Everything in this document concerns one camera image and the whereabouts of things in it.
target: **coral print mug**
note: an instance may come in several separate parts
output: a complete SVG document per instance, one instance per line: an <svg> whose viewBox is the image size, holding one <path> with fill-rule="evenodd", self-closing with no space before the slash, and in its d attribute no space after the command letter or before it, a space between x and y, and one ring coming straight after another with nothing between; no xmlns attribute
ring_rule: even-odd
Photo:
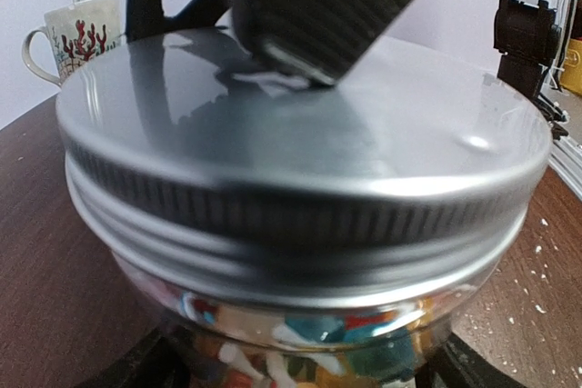
<svg viewBox="0 0 582 388"><path fill-rule="evenodd" d="M30 44L44 34L53 48L59 77L39 67L30 55ZM61 86L78 67L117 47L121 39L119 0L85 0L45 14L45 25L30 32L22 46L28 69Z"/></svg>

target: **wood grain surface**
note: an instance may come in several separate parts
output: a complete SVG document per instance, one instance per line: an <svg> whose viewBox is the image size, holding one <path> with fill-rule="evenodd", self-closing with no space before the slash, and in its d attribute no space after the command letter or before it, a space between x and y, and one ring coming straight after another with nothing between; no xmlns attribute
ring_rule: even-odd
<svg viewBox="0 0 582 388"><path fill-rule="evenodd" d="M153 327L71 205L63 159L54 99L0 132L3 388L73 386ZM549 171L457 333L530 388L578 388L581 287L582 203Z"/></svg>

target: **white wall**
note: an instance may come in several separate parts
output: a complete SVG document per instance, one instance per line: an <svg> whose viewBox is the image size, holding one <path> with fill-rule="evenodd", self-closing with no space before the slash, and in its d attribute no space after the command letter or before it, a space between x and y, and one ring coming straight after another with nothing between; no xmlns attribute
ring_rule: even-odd
<svg viewBox="0 0 582 388"><path fill-rule="evenodd" d="M188 0L164 0L169 15ZM58 88L32 75L20 58L20 46L28 30L42 24L43 13L71 0L0 0L0 128L12 122ZM479 65L497 68L492 49L493 19L498 0L416 0L392 26L390 33L433 47ZM56 73L49 44L39 35L33 56Z"/></svg>

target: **jar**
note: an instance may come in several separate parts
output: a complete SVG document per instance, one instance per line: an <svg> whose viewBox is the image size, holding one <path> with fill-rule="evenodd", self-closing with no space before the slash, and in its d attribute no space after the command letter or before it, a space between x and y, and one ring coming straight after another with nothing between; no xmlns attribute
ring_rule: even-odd
<svg viewBox="0 0 582 388"><path fill-rule="evenodd" d="M57 100L69 191L204 387L411 379L547 167L525 98L390 38L316 90L218 30L102 58Z"/></svg>

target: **silver metal lid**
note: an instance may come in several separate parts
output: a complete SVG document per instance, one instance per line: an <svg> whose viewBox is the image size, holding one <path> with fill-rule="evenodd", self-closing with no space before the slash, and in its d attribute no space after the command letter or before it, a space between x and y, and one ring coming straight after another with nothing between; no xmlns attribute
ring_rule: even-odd
<svg viewBox="0 0 582 388"><path fill-rule="evenodd" d="M130 262L254 302L362 303L505 250L551 145L525 98L386 37L338 87L302 85L214 30L96 58L57 100L77 207Z"/></svg>

